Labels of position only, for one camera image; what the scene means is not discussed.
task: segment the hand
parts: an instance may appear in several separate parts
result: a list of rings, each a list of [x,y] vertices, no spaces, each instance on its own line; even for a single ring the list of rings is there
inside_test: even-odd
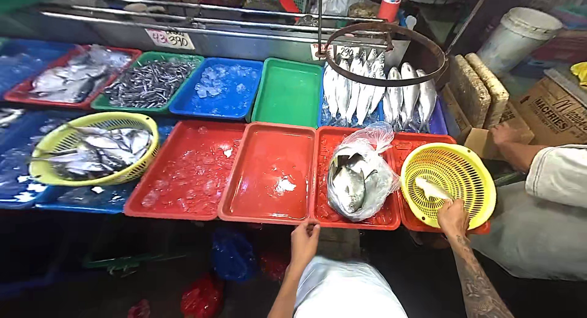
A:
[[[295,228],[292,232],[292,260],[289,268],[298,269],[300,272],[306,268],[316,254],[319,236],[320,222],[315,219],[310,219]]]
[[[456,199],[454,203],[445,202],[442,208],[438,210],[438,224],[446,234],[446,237],[453,236],[465,237],[469,228],[469,211],[464,208],[464,202]]]
[[[495,145],[501,145],[506,142],[521,142],[522,135],[519,129],[510,127],[507,123],[501,123],[489,130],[493,136]]]

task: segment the metal rod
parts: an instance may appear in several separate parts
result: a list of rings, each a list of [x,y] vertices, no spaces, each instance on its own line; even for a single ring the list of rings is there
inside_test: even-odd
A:
[[[240,32],[235,32],[235,31],[226,31],[226,30],[174,27],[174,26],[164,26],[164,25],[159,25],[159,24],[125,22],[125,21],[121,21],[121,20],[92,18],[92,17],[86,17],[86,16],[77,16],[74,14],[62,14],[62,13],[46,12],[46,11],[41,11],[40,13],[45,16],[48,16],[48,17],[55,17],[55,18],[69,19],[69,20],[79,20],[82,22],[90,22],[90,23],[119,24],[119,25],[123,25],[123,26],[134,26],[134,27],[151,28],[151,29],[158,29],[158,30],[178,31],[178,32],[183,32],[183,33],[222,35],[222,36],[242,37],[242,38],[261,38],[261,39],[280,40],[280,41],[289,41],[289,42],[297,42],[297,43],[316,43],[316,39],[311,38],[311,37],[291,37],[291,36],[281,36],[281,35],[240,33]],[[344,44],[346,46],[361,46],[361,47],[365,46],[365,47],[375,47],[375,48],[380,48],[380,49],[385,49],[387,47],[387,45],[385,45],[385,44],[366,43],[366,42],[347,40],[347,39],[336,40],[335,43]]]
[[[72,10],[80,10],[80,11],[88,11],[88,12],[117,14],[117,15],[121,15],[121,16],[149,17],[149,18],[153,18],[153,19],[168,19],[168,20],[177,20],[177,21],[184,21],[184,22],[227,24],[227,25],[235,25],[235,26],[250,26],[250,27],[269,28],[269,29],[304,30],[304,31],[311,31],[311,32],[318,31],[317,27],[298,26],[298,25],[292,25],[292,24],[258,23],[258,22],[243,22],[240,20],[226,20],[226,19],[216,19],[216,18],[185,17],[185,16],[175,16],[172,14],[134,12],[134,11],[119,10],[119,9],[109,9],[109,8],[105,8],[105,7],[92,7],[92,6],[80,6],[80,5],[64,6],[64,5],[56,5],[56,4],[51,4],[51,3],[43,3],[43,5],[50,6],[50,7],[59,7],[62,10],[72,9]],[[334,33],[336,30],[338,30],[338,29],[336,29],[336,28],[323,28],[322,29],[322,31],[326,32],[326,33]],[[380,31],[363,30],[363,31],[356,31],[353,34],[377,36],[377,35],[384,35],[385,33],[382,33]]]
[[[229,6],[199,4],[199,3],[186,3],[186,2],[170,2],[170,1],[162,1],[162,0],[117,0],[117,1],[126,2],[126,3],[144,3],[144,4],[150,4],[150,5],[190,7],[193,9],[235,11],[235,12],[249,13],[249,14],[265,14],[268,16],[286,16],[286,17],[312,16],[312,17],[316,17],[316,14],[311,14],[311,13],[293,13],[293,12],[253,10],[253,9],[242,9],[240,7],[229,7]],[[343,16],[331,16],[331,15],[324,15],[323,18],[324,19],[332,19],[332,20],[349,20],[349,21],[354,21],[354,22],[384,22],[383,19],[377,19],[377,18],[343,17]]]
[[[318,57],[322,57],[322,0],[318,0]]]

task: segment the blue plastic bag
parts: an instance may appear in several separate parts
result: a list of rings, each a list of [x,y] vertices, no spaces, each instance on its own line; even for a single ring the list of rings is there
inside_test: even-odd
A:
[[[253,246],[239,232],[218,228],[212,236],[214,270],[225,280],[246,280],[257,272]]]

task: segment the styrofoam lid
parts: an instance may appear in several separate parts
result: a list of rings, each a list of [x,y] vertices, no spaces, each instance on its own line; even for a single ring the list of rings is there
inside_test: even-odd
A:
[[[562,28],[562,22],[550,14],[529,7],[514,7],[501,18],[507,29],[525,37],[549,40]]]

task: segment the human arm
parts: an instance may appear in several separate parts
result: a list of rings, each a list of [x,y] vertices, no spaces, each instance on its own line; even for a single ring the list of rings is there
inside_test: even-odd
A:
[[[463,200],[457,199],[452,205],[445,203],[438,210],[438,224],[446,234],[454,254],[467,317],[514,318],[469,246],[466,237],[469,213],[463,207]]]
[[[318,248],[320,225],[316,220],[298,225],[292,232],[292,258],[285,270],[283,283],[267,318],[291,318],[299,279]]]

